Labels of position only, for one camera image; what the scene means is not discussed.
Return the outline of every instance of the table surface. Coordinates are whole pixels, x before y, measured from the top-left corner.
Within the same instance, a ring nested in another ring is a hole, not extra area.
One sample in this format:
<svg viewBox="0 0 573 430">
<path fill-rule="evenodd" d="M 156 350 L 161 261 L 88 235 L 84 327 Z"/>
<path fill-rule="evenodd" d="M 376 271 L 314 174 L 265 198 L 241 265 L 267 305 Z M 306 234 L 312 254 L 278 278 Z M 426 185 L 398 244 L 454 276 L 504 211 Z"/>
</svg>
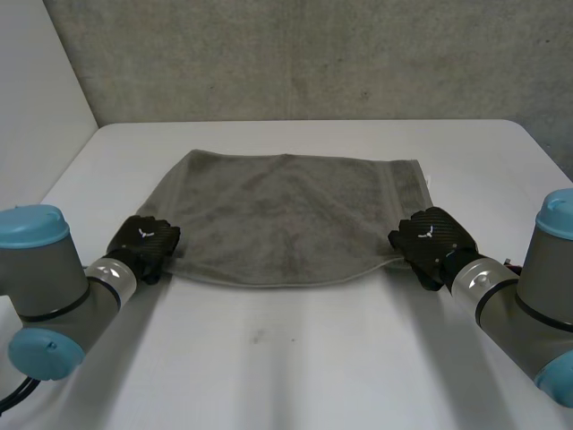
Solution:
<svg viewBox="0 0 573 430">
<path fill-rule="evenodd" d="M 188 151 L 418 159 L 434 204 L 493 258 L 522 263 L 544 196 L 571 182 L 507 121 L 124 124 L 100 129 L 45 199 L 84 264 Z M 21 379 L 5 346 L 0 386 Z M 565 429 L 553 404 L 444 288 L 379 270 L 323 288 L 142 286 L 73 376 L 42 383 L 0 428 Z"/>
</svg>

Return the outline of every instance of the white wall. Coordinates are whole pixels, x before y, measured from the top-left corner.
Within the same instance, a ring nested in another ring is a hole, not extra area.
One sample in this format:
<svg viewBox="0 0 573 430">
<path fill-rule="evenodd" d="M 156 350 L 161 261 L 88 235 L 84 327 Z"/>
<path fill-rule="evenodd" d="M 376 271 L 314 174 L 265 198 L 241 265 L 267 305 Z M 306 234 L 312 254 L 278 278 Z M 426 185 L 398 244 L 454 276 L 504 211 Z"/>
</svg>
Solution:
<svg viewBox="0 0 573 430">
<path fill-rule="evenodd" d="M 0 0 L 0 209 L 39 202 L 97 129 L 41 0 Z"/>
</svg>

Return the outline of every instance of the cable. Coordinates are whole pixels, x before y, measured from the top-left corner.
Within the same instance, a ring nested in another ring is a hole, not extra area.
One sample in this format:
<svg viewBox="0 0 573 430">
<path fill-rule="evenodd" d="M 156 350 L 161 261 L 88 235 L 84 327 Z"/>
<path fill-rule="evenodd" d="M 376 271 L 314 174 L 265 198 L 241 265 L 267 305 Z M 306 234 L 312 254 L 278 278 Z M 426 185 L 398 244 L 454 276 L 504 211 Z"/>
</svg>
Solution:
<svg viewBox="0 0 573 430">
<path fill-rule="evenodd" d="M 32 394 L 39 385 L 39 380 L 27 377 L 9 396 L 0 400 L 0 417 L 6 410 L 13 408 Z"/>
</svg>

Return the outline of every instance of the towel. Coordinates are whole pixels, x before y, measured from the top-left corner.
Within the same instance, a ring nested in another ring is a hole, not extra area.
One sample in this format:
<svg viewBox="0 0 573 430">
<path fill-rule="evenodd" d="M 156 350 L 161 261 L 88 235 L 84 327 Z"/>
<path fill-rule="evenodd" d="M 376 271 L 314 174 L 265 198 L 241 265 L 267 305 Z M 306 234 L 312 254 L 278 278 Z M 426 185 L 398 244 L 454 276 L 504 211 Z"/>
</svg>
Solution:
<svg viewBox="0 0 573 430">
<path fill-rule="evenodd" d="M 167 272 L 242 287 L 302 287 L 399 260 L 388 233 L 431 206 L 415 160 L 192 150 L 138 214 L 181 228 Z"/>
</svg>

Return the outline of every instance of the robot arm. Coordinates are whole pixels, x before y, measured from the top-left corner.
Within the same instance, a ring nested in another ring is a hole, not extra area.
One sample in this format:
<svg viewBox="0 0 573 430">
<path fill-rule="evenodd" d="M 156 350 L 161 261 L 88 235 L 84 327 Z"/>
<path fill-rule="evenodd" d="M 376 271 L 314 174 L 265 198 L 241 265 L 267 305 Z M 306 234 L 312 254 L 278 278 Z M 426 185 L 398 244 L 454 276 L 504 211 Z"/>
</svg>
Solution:
<svg viewBox="0 0 573 430">
<path fill-rule="evenodd" d="M 389 241 L 426 289 L 445 284 L 537 387 L 573 408 L 573 189 L 545 198 L 520 275 L 479 254 L 439 208 L 402 220 Z"/>
<path fill-rule="evenodd" d="M 179 240 L 179 228 L 151 217 L 130 217 L 107 254 L 85 272 L 62 212 L 34 205 L 0 212 L 0 294 L 23 328 L 8 356 L 41 381 L 69 375 L 137 288 L 155 283 Z"/>
</svg>

